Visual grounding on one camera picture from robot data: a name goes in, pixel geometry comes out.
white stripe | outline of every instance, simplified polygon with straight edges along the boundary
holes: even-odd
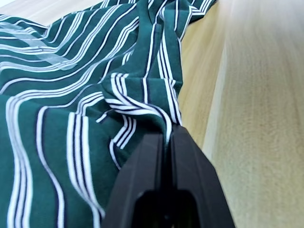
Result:
[[[91,171],[91,162],[90,162],[90,148],[89,148],[89,122],[88,117],[83,117],[83,129],[82,129],[82,146],[83,146],[83,164],[85,170],[85,183],[90,196],[91,201],[96,205],[97,209],[101,213],[102,217],[105,216],[105,210],[99,205],[92,181],[92,171]]]
[[[136,6],[136,4],[134,4],[134,6],[132,8],[130,8],[129,11],[127,11],[125,14],[129,13],[130,10],[133,10],[135,8],[135,6]],[[109,33],[112,31],[112,29],[113,29],[113,26],[111,27],[110,30],[108,30],[108,33],[106,34],[106,38],[109,36]],[[100,51],[103,49],[105,43],[106,43],[106,39],[104,40],[104,42],[102,43],[102,45],[100,46],[99,50],[96,52],[96,54],[94,55],[94,57],[88,63],[86,63],[80,69],[78,69],[77,71],[75,71],[75,72],[73,72],[73,73],[71,73],[71,74],[69,74],[67,76],[62,76],[62,77],[55,78],[55,79],[33,79],[33,78],[18,78],[18,79],[13,79],[13,80],[8,81],[2,87],[2,89],[0,90],[0,94],[2,94],[11,84],[16,83],[16,82],[20,82],[20,81],[54,82],[54,81],[62,80],[64,78],[73,76],[74,74],[78,73],[79,71],[81,71],[82,69],[84,69],[85,67],[87,67],[91,62],[94,61],[94,59],[98,56],[98,54],[100,53]]]
[[[77,105],[77,110],[76,110],[76,114],[81,114],[82,110],[83,110],[83,106],[86,102],[91,102],[92,100],[102,96],[103,93],[102,92],[95,92],[92,94],[89,94],[87,96],[84,96],[83,98],[81,98],[81,100],[78,102]]]
[[[192,16],[192,8],[189,7],[189,14],[188,14],[188,17],[187,17],[187,21],[186,21],[186,24],[184,25],[183,32],[182,32],[182,34],[181,34],[181,36],[180,36],[180,39],[181,39],[181,40],[183,39],[183,37],[184,37],[184,35],[185,35],[186,28],[187,28],[187,26],[189,25],[191,16]]]
[[[6,121],[10,136],[9,138],[14,152],[14,159],[21,162],[21,188],[18,195],[15,193],[15,191],[18,190],[18,187],[13,186],[12,196],[10,199],[8,210],[8,224],[15,224],[15,226],[18,228],[21,226],[27,228],[29,227],[29,216],[33,197],[33,179],[29,158],[24,149],[21,136],[20,134],[18,134],[20,132],[18,112],[20,105],[21,102],[15,100],[14,97],[10,97],[6,102]],[[14,209],[16,207],[16,217],[14,218],[14,221],[11,221],[9,219],[12,219],[11,215],[12,213],[15,213]]]
[[[85,116],[85,115],[86,115],[86,109],[87,109],[87,107],[91,107],[91,106],[97,104],[98,102],[100,102],[100,101],[103,100],[104,98],[105,98],[105,97],[104,97],[103,95],[100,95],[100,96],[96,97],[93,101],[88,102],[88,103],[85,103],[81,115],[82,115],[82,116]]]
[[[149,56],[148,56],[148,62],[147,62],[147,69],[146,69],[146,74],[143,77],[142,84],[143,84],[143,94],[144,94],[144,102],[147,104],[148,103],[148,86],[147,86],[147,77],[148,73],[151,67],[151,59],[152,59],[152,52],[153,52],[153,36],[154,36],[154,30],[155,30],[156,23],[153,24],[152,26],[152,31],[150,35],[150,49],[149,49]]]
[[[132,119],[128,117],[128,129],[124,132],[121,139],[117,142],[117,146],[121,147],[121,144],[124,142],[124,140],[128,137],[132,130]]]
[[[127,118],[125,117],[125,115],[123,116],[123,127],[119,130],[119,132],[116,134],[116,136],[113,138],[113,142],[117,143],[118,139],[123,135],[123,133],[126,131],[127,127],[128,127],[128,121]]]
[[[179,17],[179,0],[175,1],[175,23],[174,23],[174,31],[176,31],[177,28],[177,21]]]
[[[96,205],[91,201],[91,199],[88,197],[88,194],[85,190],[85,192],[81,191],[81,187],[78,186],[77,181],[76,181],[76,174],[75,171],[77,169],[77,175],[78,177],[82,177],[82,173],[79,174],[79,172],[82,172],[81,167],[79,169],[79,162],[77,159],[79,159],[79,155],[77,155],[78,153],[76,152],[76,167],[74,167],[74,158],[73,158],[73,128],[74,128],[74,119],[75,119],[75,114],[74,113],[70,113],[69,114],[69,119],[68,119],[68,126],[67,126],[67,134],[66,134],[66,160],[67,160],[67,164],[68,164],[68,172],[69,172],[69,177],[71,180],[71,183],[73,184],[75,190],[77,191],[77,193],[85,200],[85,202],[90,206],[91,210],[92,210],[92,214],[93,214],[93,225],[94,228],[99,228],[100,224],[99,224],[99,212],[98,209],[96,208]],[[78,179],[79,183],[81,184],[81,186],[83,186],[83,179]]]
[[[206,14],[206,12],[207,12],[207,10],[208,10],[209,5],[211,4],[211,2],[212,2],[212,0],[209,0],[208,4],[206,5],[206,7],[205,7],[205,9],[203,11],[204,14]]]
[[[204,0],[204,1],[202,2],[202,4],[200,5],[199,10],[200,10],[201,12],[202,12],[203,8],[205,7],[206,2],[207,2],[207,0]]]
[[[115,166],[118,168],[118,170],[120,170],[121,167],[118,164],[118,162],[116,160],[116,157],[115,157],[115,153],[114,153],[114,142],[113,142],[113,140],[110,141],[109,149],[110,149],[110,155],[112,157],[112,160],[113,160]]]
[[[112,109],[108,110],[108,111],[105,111],[97,120],[96,120],[96,123],[100,123],[102,122],[106,117],[107,117],[107,114],[112,111]]]
[[[126,144],[129,142],[129,140],[131,139],[131,137],[133,136],[134,132],[135,132],[135,129],[136,129],[136,119],[133,119],[133,126],[132,126],[132,130],[131,132],[128,134],[127,138],[125,139],[124,143],[121,145],[121,149],[123,149]]]
[[[47,164],[47,161],[45,160],[43,149],[42,149],[42,124],[43,124],[43,115],[46,111],[47,107],[43,107],[40,109],[37,117],[37,126],[36,126],[36,146],[38,151],[38,156],[41,161],[41,164],[43,165],[44,169],[47,171],[50,179],[53,182],[53,185],[55,186],[57,197],[58,197],[58,216],[57,216],[57,227],[58,228],[64,228],[64,210],[65,210],[65,200],[63,191],[61,189],[61,186],[56,179],[55,175],[53,174],[52,170]]]

garment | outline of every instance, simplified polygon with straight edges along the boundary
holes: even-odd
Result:
[[[181,124],[181,39],[214,0],[0,15],[0,227],[100,227],[142,136]]]

wooden surface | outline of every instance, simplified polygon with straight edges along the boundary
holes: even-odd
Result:
[[[97,2],[16,0],[0,13],[47,25]],[[302,0],[220,0],[182,43],[183,123],[239,228],[304,227],[303,9]]]

green cloth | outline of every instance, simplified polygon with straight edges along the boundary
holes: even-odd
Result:
[[[142,136],[181,124],[181,39],[214,0],[0,15],[0,227],[100,227]]]

light wood grain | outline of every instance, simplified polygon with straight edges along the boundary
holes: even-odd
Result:
[[[16,0],[0,13],[47,25],[98,1]],[[182,43],[183,124],[239,228],[304,227],[303,9],[302,0],[220,0]]]

